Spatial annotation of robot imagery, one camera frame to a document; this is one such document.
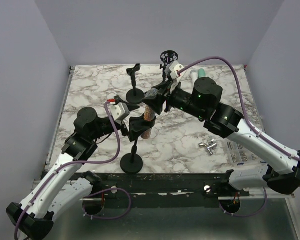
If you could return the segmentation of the glitter silver mesh microphone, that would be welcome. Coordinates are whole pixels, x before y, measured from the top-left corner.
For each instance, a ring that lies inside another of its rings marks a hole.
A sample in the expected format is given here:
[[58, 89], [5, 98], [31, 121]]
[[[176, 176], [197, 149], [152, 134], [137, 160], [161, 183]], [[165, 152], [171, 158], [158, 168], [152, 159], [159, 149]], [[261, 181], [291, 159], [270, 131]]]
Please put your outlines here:
[[[156, 98], [158, 94], [158, 90], [153, 88], [150, 89], [146, 94], [145, 94], [145, 98]], [[156, 117], [156, 113], [155, 111], [148, 105], [145, 106], [145, 111], [144, 111], [144, 115], [143, 115], [143, 119], [145, 121], [153, 121]], [[150, 138], [152, 133], [152, 127], [150, 127], [150, 129], [146, 130], [142, 135], [141, 138], [144, 140], [147, 140]]]

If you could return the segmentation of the black tripod shock mount stand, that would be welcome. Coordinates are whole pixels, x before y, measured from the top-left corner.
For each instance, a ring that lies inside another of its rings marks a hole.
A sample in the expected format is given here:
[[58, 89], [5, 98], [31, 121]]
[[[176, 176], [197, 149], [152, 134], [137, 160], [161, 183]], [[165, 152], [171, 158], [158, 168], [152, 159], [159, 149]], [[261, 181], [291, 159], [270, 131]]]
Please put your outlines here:
[[161, 60], [162, 64], [160, 64], [159, 68], [162, 70], [162, 82], [163, 83], [166, 81], [166, 78], [167, 78], [166, 73], [165, 73], [167, 66], [170, 63], [177, 61], [178, 58], [179, 58], [178, 53], [173, 50], [166, 50], [161, 53], [160, 60]]

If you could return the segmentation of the white microphone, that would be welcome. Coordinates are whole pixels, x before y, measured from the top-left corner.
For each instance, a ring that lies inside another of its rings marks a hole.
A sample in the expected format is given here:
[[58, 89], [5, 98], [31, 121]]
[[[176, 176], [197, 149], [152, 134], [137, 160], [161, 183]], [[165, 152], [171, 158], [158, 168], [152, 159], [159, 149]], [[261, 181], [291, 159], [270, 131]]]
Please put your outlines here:
[[190, 78], [191, 78], [192, 82], [194, 83], [198, 79], [198, 71], [192, 70], [190, 72]]

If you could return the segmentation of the black round base clip stand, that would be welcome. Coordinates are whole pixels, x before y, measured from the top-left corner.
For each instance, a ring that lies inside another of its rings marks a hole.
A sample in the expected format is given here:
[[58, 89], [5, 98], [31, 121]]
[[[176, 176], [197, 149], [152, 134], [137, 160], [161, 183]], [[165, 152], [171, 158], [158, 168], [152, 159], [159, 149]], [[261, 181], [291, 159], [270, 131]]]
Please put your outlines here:
[[134, 142], [131, 152], [125, 154], [120, 160], [120, 167], [124, 173], [128, 175], [135, 175], [139, 173], [143, 168], [143, 160], [142, 157], [137, 154], [138, 150], [138, 139], [129, 140], [130, 142]]

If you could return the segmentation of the mint green microphone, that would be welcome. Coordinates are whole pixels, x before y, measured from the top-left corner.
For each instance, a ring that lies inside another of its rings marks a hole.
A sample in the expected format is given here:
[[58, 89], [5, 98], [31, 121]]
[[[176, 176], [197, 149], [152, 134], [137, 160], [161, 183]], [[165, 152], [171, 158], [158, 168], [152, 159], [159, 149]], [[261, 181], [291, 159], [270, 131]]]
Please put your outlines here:
[[200, 68], [198, 71], [198, 78], [205, 78], [206, 77], [206, 72], [203, 68]]

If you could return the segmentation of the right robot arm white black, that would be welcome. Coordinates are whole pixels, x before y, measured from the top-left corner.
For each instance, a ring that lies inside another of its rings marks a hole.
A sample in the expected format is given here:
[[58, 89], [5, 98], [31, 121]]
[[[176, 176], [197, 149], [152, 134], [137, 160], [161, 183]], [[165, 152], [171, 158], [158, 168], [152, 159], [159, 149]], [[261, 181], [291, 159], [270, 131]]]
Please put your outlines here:
[[203, 122], [204, 128], [212, 134], [243, 146], [265, 161], [260, 167], [230, 171], [230, 177], [220, 183], [224, 195], [262, 187], [291, 195], [300, 187], [300, 150], [265, 138], [258, 128], [249, 126], [240, 111], [221, 103], [223, 88], [214, 80], [198, 78], [192, 93], [182, 90], [179, 85], [173, 89], [172, 85], [171, 81], [166, 81], [155, 86], [155, 95], [145, 97], [142, 102], [157, 115], [162, 113], [164, 104], [179, 109]]

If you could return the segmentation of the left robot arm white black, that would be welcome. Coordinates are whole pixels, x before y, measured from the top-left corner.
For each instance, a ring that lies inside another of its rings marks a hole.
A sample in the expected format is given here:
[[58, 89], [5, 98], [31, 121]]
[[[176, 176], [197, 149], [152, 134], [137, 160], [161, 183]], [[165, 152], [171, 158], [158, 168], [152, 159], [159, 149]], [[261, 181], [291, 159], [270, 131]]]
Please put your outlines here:
[[[43, 240], [52, 230], [56, 220], [72, 205], [84, 197], [97, 197], [101, 191], [98, 178], [87, 171], [72, 186], [65, 187], [70, 178], [85, 164], [108, 164], [121, 151], [119, 131], [130, 141], [150, 130], [156, 115], [149, 107], [140, 117], [131, 117], [129, 126], [124, 119], [139, 106], [129, 104], [118, 96], [104, 104], [107, 116], [101, 118], [92, 107], [84, 107], [77, 113], [74, 133], [65, 141], [56, 162], [40, 183], [20, 203], [12, 202], [6, 213], [15, 226], [14, 239], [22, 232], [28, 240]], [[117, 141], [115, 155], [103, 161], [91, 161], [98, 148], [97, 140], [114, 133]]]

